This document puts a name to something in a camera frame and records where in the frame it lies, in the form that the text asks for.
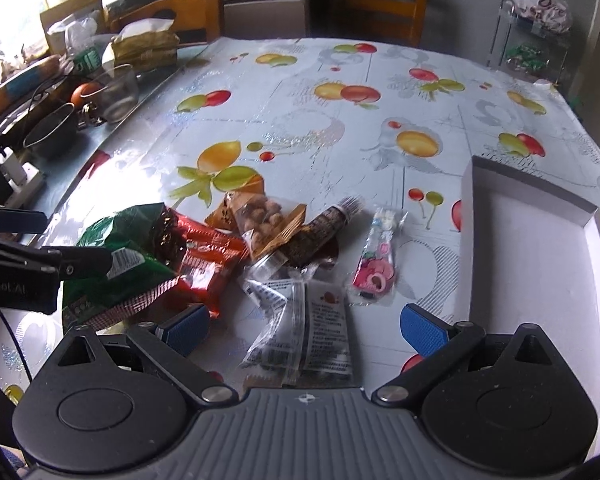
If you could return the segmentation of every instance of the orange package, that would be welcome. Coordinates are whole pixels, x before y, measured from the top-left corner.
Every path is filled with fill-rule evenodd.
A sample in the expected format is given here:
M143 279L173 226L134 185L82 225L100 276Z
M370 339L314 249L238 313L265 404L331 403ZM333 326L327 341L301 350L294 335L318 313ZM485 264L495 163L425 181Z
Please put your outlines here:
M249 256L245 242L176 213L177 230L186 242L176 290L204 303L218 317L220 295L236 265Z

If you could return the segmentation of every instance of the silver screw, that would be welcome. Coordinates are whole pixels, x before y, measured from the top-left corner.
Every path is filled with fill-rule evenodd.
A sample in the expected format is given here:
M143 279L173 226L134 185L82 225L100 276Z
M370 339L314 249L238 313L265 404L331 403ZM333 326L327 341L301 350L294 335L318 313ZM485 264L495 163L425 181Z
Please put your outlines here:
M384 400L384 402L396 402L409 397L409 392L402 386L383 386L377 391L377 393L378 399Z
M225 402L233 395L234 393L226 386L210 386L202 390L201 394L202 399L206 402Z

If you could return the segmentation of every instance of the open box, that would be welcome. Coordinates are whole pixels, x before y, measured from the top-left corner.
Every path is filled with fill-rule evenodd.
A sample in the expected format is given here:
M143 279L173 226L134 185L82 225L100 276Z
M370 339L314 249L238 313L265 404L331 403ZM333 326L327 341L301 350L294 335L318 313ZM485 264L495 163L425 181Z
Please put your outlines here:
M490 333L539 324L598 413L600 212L536 176L474 157L462 178L461 269L455 319Z

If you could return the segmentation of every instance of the green snack bag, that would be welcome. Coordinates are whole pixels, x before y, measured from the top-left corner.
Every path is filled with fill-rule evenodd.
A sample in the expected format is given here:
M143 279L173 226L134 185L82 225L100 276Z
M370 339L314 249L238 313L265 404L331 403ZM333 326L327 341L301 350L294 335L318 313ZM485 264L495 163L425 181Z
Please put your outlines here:
M98 220L84 232L76 245L110 249L112 264L106 276L64 282L65 329L176 276L166 258L157 256L164 252L171 216L162 203L137 205Z

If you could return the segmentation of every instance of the orange wooden chair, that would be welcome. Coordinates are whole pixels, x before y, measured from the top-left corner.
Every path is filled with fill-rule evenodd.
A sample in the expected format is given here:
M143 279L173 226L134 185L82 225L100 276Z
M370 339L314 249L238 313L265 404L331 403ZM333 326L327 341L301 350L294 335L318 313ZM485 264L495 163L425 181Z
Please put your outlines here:
M427 0L333 0L333 17L339 34L344 28L357 39L387 38L418 46L426 7Z
M120 32L125 25L145 18L169 18L173 20L170 30L176 34L204 30L206 41L209 42L221 35L221 17L221 0L156 0L113 20L111 31ZM195 42L184 41L182 36L181 44Z

